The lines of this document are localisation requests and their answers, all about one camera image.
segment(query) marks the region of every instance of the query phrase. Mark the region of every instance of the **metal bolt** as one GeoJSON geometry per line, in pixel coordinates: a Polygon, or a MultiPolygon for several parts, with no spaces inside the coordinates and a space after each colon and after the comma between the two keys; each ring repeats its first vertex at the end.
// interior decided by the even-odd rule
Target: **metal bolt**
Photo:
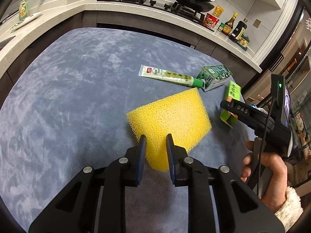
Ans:
{"type": "Polygon", "coordinates": [[[187,164],[191,164],[191,163],[193,163],[193,158],[186,157],[186,158],[184,158],[184,162],[187,163],[187,164]]]}
{"type": "Polygon", "coordinates": [[[224,173],[228,173],[230,171],[229,167],[227,166],[221,166],[220,167],[220,171],[224,172],[224,173]]]}
{"type": "Polygon", "coordinates": [[[83,171],[84,171],[85,173],[90,173],[92,170],[93,170],[93,169],[92,169],[92,167],[90,167],[90,166],[86,166],[86,167],[83,168],[83,171]]]}
{"type": "Polygon", "coordinates": [[[125,163],[127,163],[127,162],[128,162],[128,159],[125,158],[125,157],[119,159],[119,163],[120,163],[120,164],[125,164],[125,163]]]}

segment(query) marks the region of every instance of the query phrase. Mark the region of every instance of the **yellow sponge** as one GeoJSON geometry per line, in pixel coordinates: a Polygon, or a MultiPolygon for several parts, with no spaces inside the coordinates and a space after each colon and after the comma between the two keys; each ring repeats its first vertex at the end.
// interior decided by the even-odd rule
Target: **yellow sponge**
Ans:
{"type": "Polygon", "coordinates": [[[174,144],[189,152],[210,131],[203,101],[197,88],[166,97],[127,113],[128,121],[139,140],[146,135],[146,158],[150,166],[167,171],[166,135],[174,144]]]}

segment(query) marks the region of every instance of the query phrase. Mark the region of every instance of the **finger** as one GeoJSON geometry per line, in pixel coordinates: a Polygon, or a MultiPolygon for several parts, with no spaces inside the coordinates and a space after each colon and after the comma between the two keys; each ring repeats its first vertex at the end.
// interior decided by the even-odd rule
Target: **finger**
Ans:
{"type": "Polygon", "coordinates": [[[252,173],[252,170],[249,166],[244,166],[243,169],[242,169],[242,174],[241,176],[243,178],[248,178],[252,173]]]}
{"type": "Polygon", "coordinates": [[[254,150],[254,141],[246,141],[245,146],[248,150],[253,151],[254,150]]]}
{"type": "Polygon", "coordinates": [[[261,156],[261,163],[272,170],[276,179],[287,179],[287,167],[278,154],[264,152],[261,156]]]}
{"type": "Polygon", "coordinates": [[[246,155],[246,157],[243,159],[244,165],[249,165],[252,162],[252,152],[246,155]]]}

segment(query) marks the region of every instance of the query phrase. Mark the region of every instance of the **blue gray tabletop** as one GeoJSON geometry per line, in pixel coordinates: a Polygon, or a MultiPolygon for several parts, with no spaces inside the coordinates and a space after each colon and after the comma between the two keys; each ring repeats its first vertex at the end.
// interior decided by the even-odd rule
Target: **blue gray tabletop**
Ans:
{"type": "MultiPolygon", "coordinates": [[[[60,37],[26,69],[0,111],[0,196],[28,232],[32,221],[84,167],[101,168],[137,144],[126,113],[188,87],[138,77],[142,64],[197,76],[220,62],[169,40],[83,28],[60,37]]],[[[221,122],[225,86],[200,95],[211,131],[189,153],[237,174],[253,130],[221,122]]],[[[126,188],[128,232],[187,232],[188,189],[145,163],[138,188],[126,188]]]]}

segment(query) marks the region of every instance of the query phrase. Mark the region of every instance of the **stove knob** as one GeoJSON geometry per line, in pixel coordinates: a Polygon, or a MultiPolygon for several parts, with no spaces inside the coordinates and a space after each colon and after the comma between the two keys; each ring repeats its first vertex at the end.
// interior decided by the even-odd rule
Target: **stove knob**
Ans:
{"type": "Polygon", "coordinates": [[[150,5],[153,6],[156,4],[156,1],[155,0],[150,0],[150,5]]]}
{"type": "Polygon", "coordinates": [[[165,9],[165,10],[168,10],[169,8],[171,8],[171,5],[169,5],[169,4],[167,4],[167,3],[164,4],[164,9],[165,9]]]}

